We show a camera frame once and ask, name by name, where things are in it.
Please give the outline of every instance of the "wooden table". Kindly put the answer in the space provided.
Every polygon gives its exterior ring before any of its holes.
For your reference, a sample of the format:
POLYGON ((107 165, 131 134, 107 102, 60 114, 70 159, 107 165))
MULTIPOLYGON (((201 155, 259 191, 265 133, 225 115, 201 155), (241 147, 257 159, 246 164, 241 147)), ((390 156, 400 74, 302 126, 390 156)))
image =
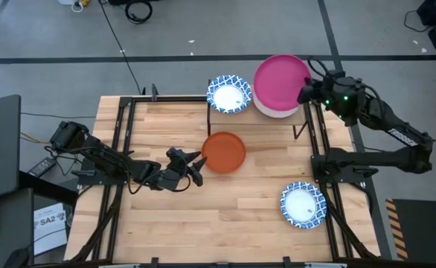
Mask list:
MULTIPOLYGON (((112 143, 119 98, 102 97, 97 111, 93 135, 108 145, 112 143)), ((125 111, 123 126, 127 115, 125 111)), ((206 115, 205 102, 139 103, 132 128, 130 150, 135 152, 131 157, 165 165, 169 147, 185 152, 200 150, 207 138, 206 115)), ((330 145, 352 150, 350 134, 342 121, 331 112, 324 112, 324 118, 330 145)), ((325 222, 314 229, 298 229, 285 221, 279 208, 280 193, 290 182, 315 184, 308 129, 295 140, 289 123, 229 122, 211 114, 212 134, 232 132, 246 146, 246 160, 235 172, 222 175, 203 167, 204 185, 191 185, 183 193, 142 188, 130 195, 124 189, 114 263, 150 263, 152 257, 159 257, 161 263, 281 262, 283 256, 292 261, 331 261, 325 222)), ((124 144, 124 129, 118 148, 124 144)), ((366 196, 349 185, 340 185, 340 190, 349 226, 378 255, 366 196)), ((65 259, 77 254, 96 227, 102 193, 103 186, 94 186, 77 202, 65 259)), ((339 253, 344 256, 339 227, 335 222, 334 226, 339 253)), ((102 258, 106 255, 108 229, 103 237, 102 258)))

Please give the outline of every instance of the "orange plate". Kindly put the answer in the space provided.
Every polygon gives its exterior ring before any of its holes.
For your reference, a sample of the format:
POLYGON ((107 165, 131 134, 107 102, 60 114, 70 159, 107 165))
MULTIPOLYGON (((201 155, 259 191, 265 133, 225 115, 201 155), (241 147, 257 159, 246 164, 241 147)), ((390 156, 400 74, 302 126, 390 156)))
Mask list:
POLYGON ((202 147, 202 156, 208 157, 207 167, 217 173, 230 173, 245 161, 245 145, 236 135, 220 132, 209 136, 202 147))

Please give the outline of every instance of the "pink plate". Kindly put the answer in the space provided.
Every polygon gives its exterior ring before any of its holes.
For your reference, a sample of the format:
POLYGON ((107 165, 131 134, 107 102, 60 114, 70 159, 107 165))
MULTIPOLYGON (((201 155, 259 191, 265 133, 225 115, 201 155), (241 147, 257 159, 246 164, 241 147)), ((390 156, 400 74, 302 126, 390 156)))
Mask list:
POLYGON ((276 111, 296 108, 299 92, 311 78, 304 62, 293 55, 274 55, 267 58, 254 75, 254 93, 260 102, 276 111))

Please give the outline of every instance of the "gray floor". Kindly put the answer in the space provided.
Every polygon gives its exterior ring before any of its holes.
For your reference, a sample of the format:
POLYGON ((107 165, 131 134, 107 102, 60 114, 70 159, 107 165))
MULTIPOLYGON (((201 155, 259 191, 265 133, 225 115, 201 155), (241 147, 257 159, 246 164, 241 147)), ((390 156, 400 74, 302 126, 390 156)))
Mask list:
MULTIPOLYGON (((403 27, 406 11, 421 0, 345 0, 325 4, 341 55, 436 54, 425 33, 403 27)), ((317 1, 313 0, 162 0, 144 25, 128 23, 118 7, 106 5, 119 40, 129 56, 240 54, 330 55, 317 1)), ((408 23, 423 26, 416 16, 408 23)), ((121 57, 97 1, 72 13, 56 0, 7 4, 0 17, 0 58, 121 57)), ((202 94, 208 78, 239 74, 253 80, 260 61, 131 63, 143 87, 155 83, 161 94, 202 94)), ((349 75, 362 77, 394 111, 436 139, 436 61, 343 62, 349 75)), ((23 112, 94 115, 101 95, 133 95, 137 89, 125 63, 57 63, 0 65, 0 97, 22 96, 23 112)), ((93 119, 78 120, 93 127, 93 119)), ((22 131, 48 140, 60 119, 22 116, 22 131)), ((394 150, 400 143, 384 133, 361 127, 365 145, 394 150)), ((42 146, 21 143, 21 169, 47 156, 42 146)), ((434 170, 423 175, 381 168, 374 177, 379 201, 388 197, 436 200, 434 170)), ((70 162, 62 162, 65 167, 70 162)), ((62 177, 54 168, 44 178, 62 177)), ((389 226, 385 224, 388 239, 389 226)), ((38 261, 58 261, 63 249, 38 261)), ((392 257, 395 250, 391 246, 392 257)))

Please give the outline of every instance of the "blue patterned bowl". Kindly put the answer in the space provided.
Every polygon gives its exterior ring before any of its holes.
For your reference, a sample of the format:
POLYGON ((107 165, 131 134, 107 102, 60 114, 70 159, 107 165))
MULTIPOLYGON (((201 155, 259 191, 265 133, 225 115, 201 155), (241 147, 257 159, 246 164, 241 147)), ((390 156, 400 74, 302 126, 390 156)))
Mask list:
POLYGON ((324 221, 327 204, 324 195, 308 182, 293 182, 280 196, 280 210, 292 225, 311 229, 324 221))
POLYGON ((253 98, 248 82, 237 75, 222 75, 211 81, 206 92, 210 106, 224 113, 243 111, 253 98))

